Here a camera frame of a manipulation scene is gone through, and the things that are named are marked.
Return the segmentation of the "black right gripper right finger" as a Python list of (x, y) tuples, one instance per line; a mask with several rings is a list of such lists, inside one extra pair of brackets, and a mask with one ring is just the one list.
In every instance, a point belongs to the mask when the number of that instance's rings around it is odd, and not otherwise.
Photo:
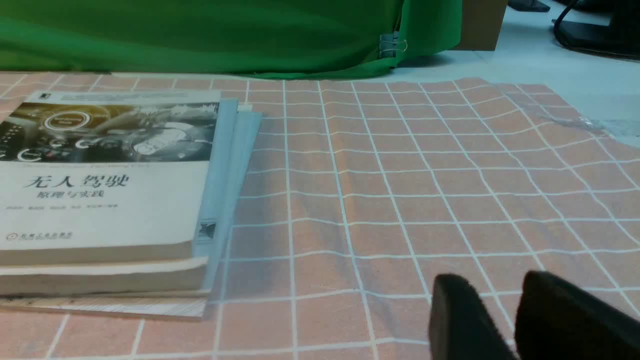
[(548, 271), (528, 271), (514, 340), (522, 360), (637, 360), (640, 324)]

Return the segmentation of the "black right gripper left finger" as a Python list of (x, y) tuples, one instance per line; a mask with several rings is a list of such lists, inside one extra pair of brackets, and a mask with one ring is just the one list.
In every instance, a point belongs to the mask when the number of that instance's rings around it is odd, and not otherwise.
[(433, 360), (517, 358), (476, 289), (454, 273), (441, 273), (434, 278), (429, 342)]

